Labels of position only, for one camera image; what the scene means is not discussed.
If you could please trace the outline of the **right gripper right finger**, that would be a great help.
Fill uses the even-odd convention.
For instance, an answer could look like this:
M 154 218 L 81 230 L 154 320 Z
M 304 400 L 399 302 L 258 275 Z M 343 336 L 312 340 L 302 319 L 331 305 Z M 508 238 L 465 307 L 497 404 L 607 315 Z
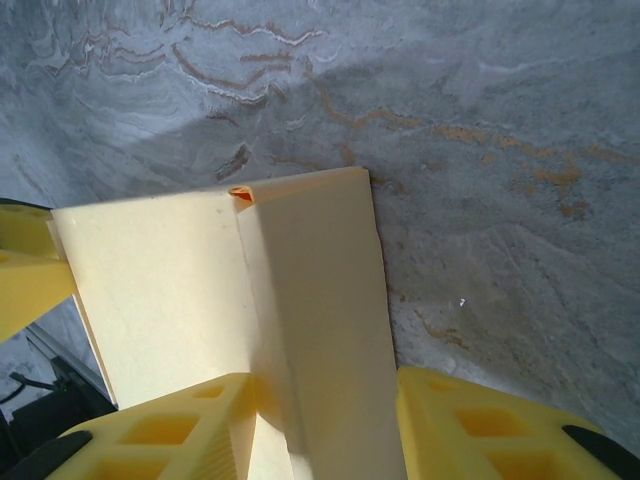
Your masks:
M 640 480 L 640 458 L 569 412 L 418 367 L 398 371 L 409 480 Z

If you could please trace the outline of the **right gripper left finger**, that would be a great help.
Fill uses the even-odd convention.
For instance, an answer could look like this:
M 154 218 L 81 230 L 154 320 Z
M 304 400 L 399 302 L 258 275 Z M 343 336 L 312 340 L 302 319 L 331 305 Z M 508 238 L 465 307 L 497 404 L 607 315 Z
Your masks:
M 232 373 L 67 430 L 7 480 L 247 480 L 254 381 Z

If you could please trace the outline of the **yellow paper box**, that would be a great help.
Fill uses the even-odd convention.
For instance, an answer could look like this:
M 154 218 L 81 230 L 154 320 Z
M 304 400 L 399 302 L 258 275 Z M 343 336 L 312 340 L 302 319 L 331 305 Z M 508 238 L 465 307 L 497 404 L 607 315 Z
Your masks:
M 406 480 L 367 170 L 58 209 L 53 227 L 119 407 L 251 373 L 248 480 Z

